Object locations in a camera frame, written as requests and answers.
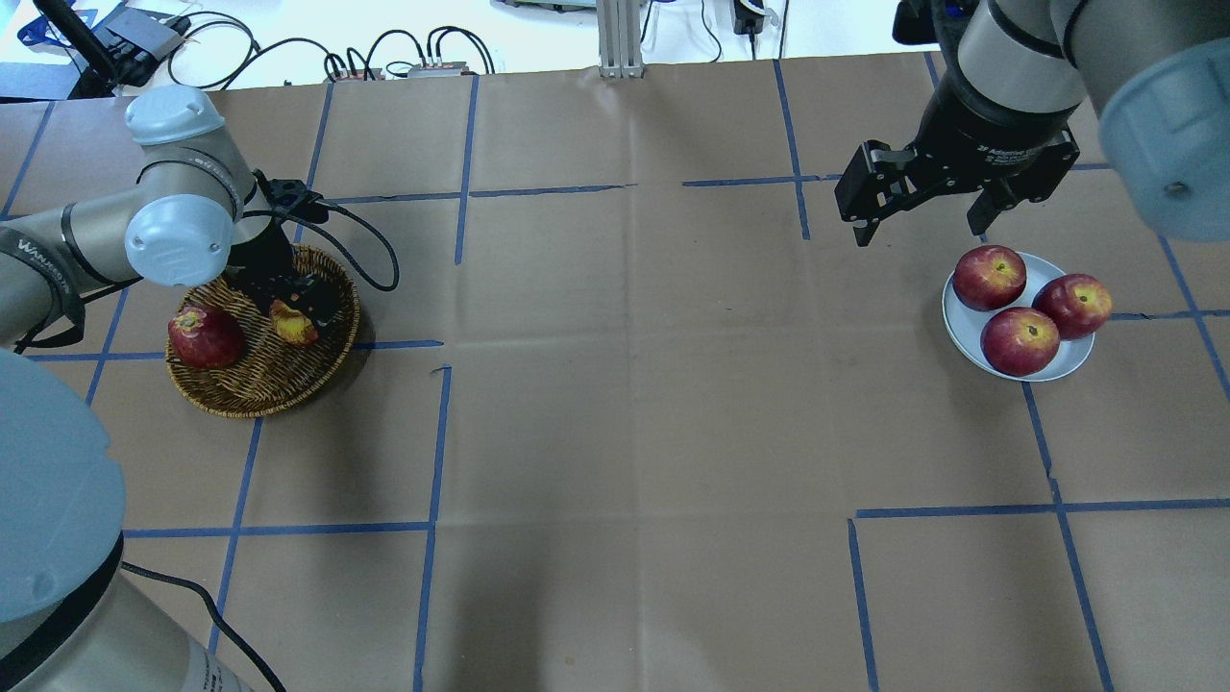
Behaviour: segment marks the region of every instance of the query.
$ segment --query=connector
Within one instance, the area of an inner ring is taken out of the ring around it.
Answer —
[[[765,28],[765,0],[732,0],[734,2],[734,33],[760,33]]]

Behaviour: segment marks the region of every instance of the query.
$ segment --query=blue tape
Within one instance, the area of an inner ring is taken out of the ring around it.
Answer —
[[[1218,355],[1216,345],[1213,343],[1213,336],[1209,334],[1209,327],[1204,323],[1204,316],[1200,313],[1199,306],[1196,304],[1196,296],[1192,294],[1191,286],[1187,284],[1187,278],[1183,277],[1183,269],[1178,265],[1178,258],[1175,257],[1175,251],[1170,247],[1170,241],[1162,236],[1157,236],[1157,241],[1161,242],[1162,252],[1166,253],[1166,261],[1170,262],[1170,269],[1175,273],[1175,280],[1178,281],[1178,289],[1183,291],[1183,299],[1187,300],[1187,306],[1192,311],[1192,316],[1196,318],[1196,328],[1200,332],[1200,338],[1204,340],[1204,349],[1209,353],[1209,360],[1213,361],[1213,370],[1218,374],[1218,382],[1221,383],[1221,393],[1225,398],[1230,401],[1230,380],[1226,379],[1226,371],[1221,366],[1221,356]]]
[[[85,396],[85,404],[93,406],[93,397],[98,393],[98,382],[102,381],[102,369],[107,365],[107,355],[111,354],[111,343],[116,338],[116,329],[119,327],[119,317],[124,313],[124,304],[128,302],[128,289],[119,291],[119,300],[116,302],[116,311],[111,315],[111,326],[107,327],[107,338],[102,342],[102,354],[98,365],[93,369],[93,379],[90,380],[90,390]]]
[[[352,345],[355,352],[384,352],[392,349],[439,349],[443,340],[423,338],[416,340],[369,340]],[[26,356],[31,361],[55,363],[98,363],[98,361],[162,361],[166,354],[161,352],[133,352],[125,354],[33,354]]]
[[[950,508],[884,508],[859,510],[856,519],[977,517],[1005,515],[1044,515],[1054,505],[967,505]]]
[[[1025,393],[1025,406],[1030,409],[1030,423],[1033,424],[1033,438],[1038,442],[1042,468],[1047,472],[1047,478],[1050,478],[1050,446],[1047,445],[1047,436],[1042,433],[1042,417],[1038,415],[1038,403],[1033,399],[1033,387],[1028,382],[1022,382],[1021,392]]]
[[[9,216],[12,211],[12,203],[17,198],[17,191],[21,188],[22,181],[26,179],[26,172],[30,170],[31,161],[34,160],[34,150],[38,149],[39,140],[43,139],[43,132],[47,130],[47,122],[52,119],[52,109],[55,108],[55,101],[48,101],[47,108],[43,109],[43,117],[38,120],[38,128],[34,129],[34,138],[30,140],[30,149],[26,150],[26,157],[21,160],[21,167],[17,168],[17,177],[12,181],[12,187],[9,188],[9,197],[4,202],[4,206],[0,206],[0,214]]]
[[[331,536],[336,533],[417,533],[428,531],[430,522],[392,521],[368,524],[303,524],[285,526],[242,526],[242,536]],[[125,529],[124,538],[223,538],[234,533],[232,527],[209,526],[188,529]]]
[[[574,194],[583,192],[605,192],[608,189],[625,189],[635,187],[631,184],[579,184],[571,187],[528,187],[524,189],[480,189],[471,192],[470,197],[525,197],[531,194]]]
[[[244,479],[239,484],[239,499],[235,501],[235,519],[231,521],[230,542],[226,545],[226,560],[223,563],[223,579],[218,586],[218,612],[226,613],[226,596],[230,594],[230,578],[235,567],[235,549],[239,547],[240,527],[244,524],[244,509],[247,506],[247,490],[252,483],[252,470],[256,467],[256,450],[261,444],[261,429],[264,419],[252,423],[252,439],[247,446],[247,460],[244,462]],[[209,631],[209,653],[218,653],[218,626]]]
[[[877,508],[859,510],[855,519],[915,519],[1044,515],[1063,510],[1084,513],[1149,513],[1164,510],[1230,510],[1230,498],[1193,498],[1183,500],[1109,500],[1101,503],[1064,503],[1063,505],[957,505],[936,508]]]
[[[433,525],[440,516],[440,487],[444,476],[444,450],[449,431],[449,401],[453,398],[453,366],[445,365],[444,382],[440,385],[440,413],[435,424],[435,473],[432,478],[432,509],[427,520]]]
[[[1200,498],[1192,500],[1123,500],[1109,503],[1064,504],[1064,511],[1073,513],[1141,513],[1160,510],[1230,510],[1228,498]]]
[[[779,184],[782,182],[818,182],[818,175],[779,175],[772,177],[732,177],[718,179],[686,179],[684,187],[734,187],[740,184]]]
[[[854,520],[846,520],[850,540],[850,568],[854,570],[854,600],[859,607],[859,631],[862,633],[862,658],[867,665],[867,688],[879,692],[879,674],[876,671],[876,648],[871,639],[871,616],[867,615],[867,588],[862,580],[862,556],[859,552],[859,531]]]
[[[369,194],[367,197],[338,197],[333,204],[374,204],[378,202],[426,202],[429,199],[458,199],[460,192],[419,192],[416,194]]]
[[[44,364],[63,364],[71,361],[95,363],[102,360],[102,354],[31,354],[26,356],[31,361]]]
[[[125,529],[124,538],[221,538],[230,536],[230,527],[202,529]]]
[[[453,250],[453,263],[460,264],[465,251],[465,218],[470,206],[470,163],[474,157],[474,122],[478,112],[478,75],[470,82],[470,109],[465,123],[465,154],[461,159],[461,208],[458,209],[458,240]]]
[[[1192,312],[1189,310],[1183,310],[1180,312],[1159,312],[1159,313],[1146,313],[1146,312],[1111,312],[1111,321],[1141,321],[1141,320],[1178,320],[1178,318],[1192,318]]]
[[[1059,533],[1063,536],[1064,551],[1068,553],[1068,567],[1071,569],[1073,581],[1076,584],[1076,600],[1080,602],[1080,612],[1085,618],[1085,632],[1089,633],[1089,643],[1093,649],[1097,676],[1102,681],[1103,692],[1114,692],[1114,682],[1111,680],[1111,667],[1106,663],[1106,653],[1102,650],[1102,637],[1097,632],[1093,606],[1090,604],[1089,589],[1085,586],[1085,574],[1080,569],[1080,558],[1076,557],[1076,542],[1073,540],[1073,530],[1068,524],[1068,513],[1064,508],[1063,494],[1059,493],[1059,482],[1053,478],[1048,481],[1050,482],[1050,494],[1055,500]]]
[[[295,526],[245,526],[240,536],[330,536],[335,533],[411,533],[428,531],[426,521],[374,524],[305,524]]]
[[[415,640],[415,692],[423,692],[423,666],[427,663],[427,622],[432,604],[432,573],[435,570],[435,527],[427,531],[423,556],[423,584],[418,591],[418,631]]]
[[[1076,599],[1080,601],[1081,615],[1085,618],[1085,631],[1089,633],[1089,643],[1093,649],[1097,675],[1102,680],[1103,692],[1114,692],[1114,685],[1111,682],[1111,670],[1106,664],[1106,654],[1102,651],[1102,638],[1097,633],[1097,622],[1093,618],[1093,607],[1090,605],[1089,590],[1085,588],[1085,575],[1080,569],[1080,558],[1076,557],[1076,543],[1073,541],[1071,527],[1068,525],[1064,497],[1059,492],[1059,482],[1052,476],[1050,447],[1047,445],[1047,435],[1042,429],[1042,417],[1038,415],[1038,404],[1033,398],[1033,387],[1028,382],[1022,382],[1021,392],[1025,395],[1025,403],[1030,409],[1030,422],[1033,425],[1033,435],[1038,442],[1038,455],[1042,457],[1042,467],[1047,472],[1050,499],[1054,501],[1055,517],[1059,520],[1059,532],[1064,540],[1068,567],[1071,569],[1073,581],[1076,585]]]
[[[328,125],[328,111],[333,106],[333,82],[328,82],[325,86],[325,104],[320,109],[320,124],[316,125],[316,141],[312,144],[311,149],[311,163],[308,165],[308,178],[304,184],[309,189],[316,184],[316,168],[320,166],[320,151],[325,145],[325,127]],[[304,238],[304,226],[295,226],[295,242],[301,242]]]
[[[375,340],[369,343],[355,343],[353,349],[357,352],[384,352],[387,349],[439,349],[440,345],[444,345],[443,340],[427,338],[423,340]]]
[[[803,240],[811,240],[812,227],[807,220],[807,198],[803,195],[802,168],[798,165],[798,146],[795,143],[795,122],[790,117],[790,98],[786,96],[786,80],[781,75],[781,60],[772,61],[772,71],[777,80],[781,117],[786,123],[786,143],[790,144],[790,167],[795,171],[795,200],[798,203],[798,225],[803,229]]]
[[[926,61],[926,71],[931,75],[931,86],[940,86],[940,70],[935,69],[935,59],[931,58],[931,53],[922,53],[922,59]]]
[[[453,396],[453,366],[444,365],[440,385],[440,413],[435,425],[435,474],[432,478],[432,509],[428,514],[427,549],[423,554],[423,583],[418,591],[418,638],[415,643],[415,692],[423,690],[423,665],[427,663],[427,623],[432,604],[432,576],[435,572],[435,522],[440,517],[440,487],[444,476],[444,450],[449,430],[449,401]]]

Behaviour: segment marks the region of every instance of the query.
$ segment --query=table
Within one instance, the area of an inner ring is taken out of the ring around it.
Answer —
[[[911,136],[934,61],[216,93],[252,166],[397,247],[347,369],[212,418],[148,284],[33,358],[111,431],[128,559],[205,584],[292,690],[1220,688],[1230,246],[1148,230],[1082,106],[1077,168],[990,238],[1116,315],[1068,379],[977,370],[940,317],[970,199],[867,248],[833,200],[859,141]],[[125,103],[0,107],[2,213],[128,184]]]

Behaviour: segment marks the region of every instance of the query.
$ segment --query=white floor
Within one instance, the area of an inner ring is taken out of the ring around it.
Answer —
[[[701,23],[701,7],[713,33],[722,43],[722,60],[748,60],[752,50],[747,37],[733,32],[734,0],[673,0],[654,2],[647,28],[643,54],[652,63],[702,63],[717,55],[717,45]],[[768,0],[768,7],[780,15],[786,0]],[[10,7],[17,5],[9,20]],[[116,0],[79,0],[76,9],[100,9],[100,17]],[[311,38],[335,53],[347,47],[367,53],[384,31],[402,28],[421,41],[443,25],[469,28],[490,45],[497,71],[541,71],[578,69],[598,63],[597,15],[593,11],[556,12],[524,5],[513,7],[499,0],[352,0],[339,4],[325,0],[130,0],[144,10],[182,14],[200,10],[228,12],[247,23],[262,45],[299,36]],[[787,16],[784,55],[849,55],[909,50],[891,36],[897,0],[792,0]],[[2,61],[66,61],[59,49],[31,49],[16,41],[17,29],[36,15],[31,0],[20,4],[5,0],[0,22],[7,27],[0,36]],[[204,22],[210,17],[197,17]],[[758,58],[777,57],[781,28],[771,22],[759,37]],[[176,57],[176,75],[186,82],[204,84],[221,77],[237,66],[245,54],[246,37],[239,31],[219,27],[203,32]],[[461,36],[450,36],[443,47],[448,60],[467,60],[481,65],[475,49]],[[417,54],[405,37],[390,37],[373,59],[374,65],[392,60],[415,60]],[[311,84],[323,79],[323,53],[312,45],[289,44],[253,63],[232,88],[292,84]],[[166,68],[159,70],[151,85],[166,84]]]

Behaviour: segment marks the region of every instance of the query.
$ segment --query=black cable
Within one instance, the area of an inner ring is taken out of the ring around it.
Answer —
[[[323,47],[323,45],[321,45],[321,44],[320,44],[319,42],[316,42],[316,41],[312,41],[311,38],[303,38],[303,37],[300,37],[300,36],[294,36],[294,37],[290,37],[290,38],[283,38],[282,41],[279,41],[279,42],[277,42],[277,43],[274,43],[274,44],[269,45],[268,48],[266,48],[266,49],[261,50],[261,52],[260,52],[260,53],[257,53],[256,55],[252,55],[251,58],[248,58],[247,60],[245,60],[245,61],[244,61],[244,64],[242,64],[242,65],[240,65],[240,66],[239,66],[239,69],[237,69],[237,70],[235,70],[235,71],[234,71],[234,73],[231,74],[230,79],[228,79],[228,80],[226,80],[226,82],[225,82],[225,84],[223,84],[223,86],[221,86],[221,90],[223,90],[223,91],[226,91],[226,88],[228,88],[228,87],[229,87],[229,86],[230,86],[231,84],[235,84],[235,80],[236,80],[236,79],[239,79],[239,75],[240,75],[240,74],[242,74],[242,73],[244,73],[244,70],[246,70],[246,69],[247,69],[248,66],[251,66],[251,65],[252,65],[252,63],[255,63],[255,61],[260,60],[260,59],[261,59],[262,57],[264,57],[264,55],[267,55],[267,54],[272,53],[272,52],[273,52],[273,49],[276,49],[276,48],[280,48],[282,45],[287,45],[287,44],[289,44],[289,43],[309,43],[309,44],[311,44],[311,45],[315,45],[316,48],[320,48],[321,50],[323,50],[323,52],[325,52],[325,55],[330,55],[330,54],[332,54],[332,52],[331,52],[331,50],[330,50],[328,48],[325,48],[325,47]]]
[[[394,65],[406,65],[406,71],[399,73],[399,71],[396,71],[396,70],[392,69]],[[391,63],[389,63],[389,64],[385,65],[385,73],[386,74],[391,74],[392,76],[400,76],[400,77],[407,77],[407,76],[410,76],[410,71],[413,70],[413,69],[415,69],[415,63],[408,63],[406,60],[394,60],[394,61],[391,61]]]
[[[786,0],[786,6],[781,11],[781,37],[777,39],[777,59],[782,59],[786,55],[786,18],[790,17],[790,0]]]
[[[427,57],[430,58],[434,55],[435,58],[442,58],[443,53],[440,52],[440,42],[444,39],[445,36],[454,32],[460,33],[466,38],[469,38],[470,43],[472,43],[474,47],[478,49],[478,55],[482,58],[483,70],[486,70],[487,74],[496,74],[496,60],[494,58],[492,58],[491,49],[487,48],[487,44],[482,41],[482,38],[478,38],[478,34],[474,33],[470,29],[461,28],[459,26],[451,26],[451,25],[438,26],[433,28],[430,32],[428,32]]]
[[[337,81],[337,77],[346,74],[346,60],[337,53],[325,55],[325,76],[328,81]]]
[[[368,66],[368,61],[367,61],[367,59],[363,58],[363,53],[359,53],[355,48],[347,48],[346,49],[346,61],[349,63],[349,65],[351,65],[351,76],[359,76],[358,75],[358,70],[354,66],[354,58],[355,57],[359,59],[360,63],[363,63],[363,79],[364,80],[369,80],[369,79],[374,80],[376,77],[376,75],[371,74],[371,68]]]
[[[376,54],[376,48],[380,47],[380,42],[384,41],[385,38],[390,37],[390,36],[406,36],[411,41],[413,41],[415,42],[415,50],[418,52],[418,64],[421,64],[421,65],[426,65],[427,64],[427,55],[423,53],[423,45],[418,42],[418,38],[416,38],[413,33],[410,33],[408,31],[405,31],[405,29],[401,29],[401,28],[391,28],[391,29],[381,33],[380,36],[378,36],[374,42],[371,42],[371,48],[368,48],[368,57],[367,57],[367,63],[368,64],[371,64],[371,57]]]
[[[494,58],[491,57],[491,50],[487,49],[487,44],[483,43],[483,41],[478,38],[476,33],[464,28],[450,27],[440,33],[440,36],[435,39],[435,55],[438,58],[444,57],[444,52],[440,50],[440,43],[444,41],[444,37],[450,33],[460,33],[461,36],[466,37],[470,41],[470,43],[475,47],[475,49],[478,50],[478,57],[482,59],[482,70],[487,74],[496,73],[496,60]]]
[[[649,0],[649,6],[645,9],[645,23],[641,25],[641,44],[645,44],[645,32],[649,31],[649,15],[653,14],[653,0]]]
[[[14,345],[12,353],[18,356],[25,354],[26,349],[30,348],[30,343],[34,339],[36,336],[38,336],[39,331],[43,331],[43,324],[36,324],[31,327],[31,329],[26,332],[26,336],[22,336],[21,338],[17,339],[17,344]]]
[[[722,42],[718,41],[713,29],[708,26],[708,17],[705,16],[705,0],[700,0],[700,23],[705,25],[705,31],[708,32],[708,37],[713,39],[713,43],[717,43],[717,55],[710,60],[710,63],[716,63],[722,59]]]
[[[93,293],[86,295],[85,297],[81,299],[81,301],[82,302],[87,302],[87,304],[89,302],[93,302],[98,297],[106,297],[107,295],[111,295],[112,293],[119,293],[121,290],[128,288],[129,285],[134,285],[134,284],[139,283],[140,280],[141,280],[141,277],[137,277],[137,278],[129,278],[128,280],[121,280],[119,283],[112,283],[111,285],[107,285],[106,288],[100,288],[98,290],[95,290]]]
[[[214,621],[214,624],[218,626],[218,631],[225,634],[228,639],[230,639],[248,659],[252,660],[252,664],[261,671],[261,675],[264,676],[264,680],[269,683],[269,687],[273,687],[274,692],[287,692],[285,685],[278,680],[278,676],[273,672],[273,669],[269,667],[269,664],[264,663],[264,659],[256,653],[256,649],[245,642],[244,638],[240,637],[234,628],[231,628],[231,626],[226,624],[226,621],[223,619],[223,615],[218,612],[218,605],[214,604],[213,596],[209,595],[209,591],[207,591],[204,586],[197,584],[196,581],[188,581],[187,579],[180,579],[178,576],[171,576],[169,574],[140,568],[132,563],[119,563],[119,567],[125,572],[135,574],[137,576],[144,576],[145,579],[153,579],[154,581],[180,586],[192,591],[197,596],[200,596],[200,600],[205,602],[205,610],[209,611],[209,619]]]
[[[119,283],[112,283],[106,288],[100,288],[98,290],[95,290],[93,293],[86,295],[85,297],[81,299],[81,301],[86,304],[93,302],[98,297],[106,297],[112,293],[118,293],[128,288],[129,285],[138,283],[139,280],[141,280],[141,277],[129,278],[128,280],[121,280]],[[31,342],[34,340],[34,337],[38,336],[38,332],[42,329],[43,329],[42,324],[33,326],[30,331],[26,332],[26,336],[22,336],[21,338],[17,339],[17,343],[14,344],[12,353],[18,356],[25,354],[26,349],[30,349]]]
[[[200,33],[200,32],[203,32],[203,31],[205,31],[208,28],[213,28],[215,26],[229,26],[229,27],[237,28],[239,31],[244,32],[247,36],[247,52],[245,53],[244,59],[240,61],[240,66],[235,68],[234,71],[226,74],[221,79],[219,79],[216,81],[212,81],[209,84],[191,84],[191,85],[187,85],[187,86],[196,86],[197,88],[213,88],[213,87],[218,86],[219,84],[223,84],[226,80],[231,79],[232,76],[235,76],[240,71],[240,69],[242,69],[242,64],[244,63],[246,63],[247,60],[250,60],[253,55],[260,54],[260,52],[261,52],[261,44],[256,41],[256,37],[252,36],[252,29],[250,29],[247,27],[247,25],[245,25],[244,22],[240,22],[239,20],[234,20],[234,17],[231,17],[230,15],[223,15],[221,12],[193,12],[193,15],[221,15],[221,16],[224,16],[226,18],[208,21],[208,22],[205,22],[205,23],[203,23],[200,26],[193,27],[192,31],[189,31],[188,33],[186,33],[183,36],[184,43],[180,43],[178,45],[176,45],[175,50],[171,50],[171,54],[167,55],[167,58],[166,58],[166,74],[167,74],[169,77],[171,77],[171,81],[173,81],[176,84],[183,84],[182,81],[180,81],[180,79],[177,76],[175,76],[175,57],[178,55],[180,50],[182,50],[183,47],[188,44],[187,39],[197,36],[198,33]]]
[[[387,285],[376,283],[376,279],[371,278],[371,275],[368,272],[365,272],[362,265],[359,265],[359,262],[358,262],[358,259],[354,258],[354,254],[351,254],[351,252],[346,248],[344,245],[342,245],[342,242],[338,238],[333,237],[333,235],[330,234],[327,230],[320,227],[319,225],[314,224],[311,221],[306,221],[306,220],[300,219],[298,216],[293,216],[293,215],[290,215],[290,214],[288,214],[288,213],[285,213],[283,210],[278,210],[278,209],[272,209],[272,210],[253,209],[251,211],[244,211],[244,218],[248,218],[248,216],[271,216],[271,218],[274,218],[274,219],[288,220],[288,221],[292,221],[292,222],[300,224],[300,225],[303,225],[305,227],[310,227],[316,234],[319,234],[321,237],[323,237],[325,240],[327,240],[333,247],[337,247],[337,251],[341,252],[343,257],[346,257],[346,261],[351,262],[351,265],[354,267],[354,270],[357,270],[359,273],[359,275],[363,277],[363,280],[367,280],[368,284],[371,285],[371,288],[375,288],[376,290],[383,290],[385,293],[390,293],[390,291],[395,290],[397,288],[397,284],[401,283],[401,264],[397,262],[397,252],[392,248],[392,245],[389,243],[389,238],[386,238],[379,230],[376,230],[376,227],[374,225],[371,225],[370,222],[368,222],[365,219],[362,219],[358,215],[352,214],[349,210],[344,209],[343,206],[339,206],[337,204],[330,204],[327,202],[321,202],[321,204],[325,208],[327,208],[328,210],[331,210],[331,211],[337,211],[337,213],[342,214],[343,216],[354,219],[355,221],[358,221],[359,225],[362,225],[364,229],[367,229],[369,232],[371,232],[371,235],[376,236],[376,240],[379,240],[380,243],[385,246],[385,250],[389,251],[389,259],[392,263],[392,281],[391,283],[389,283]]]

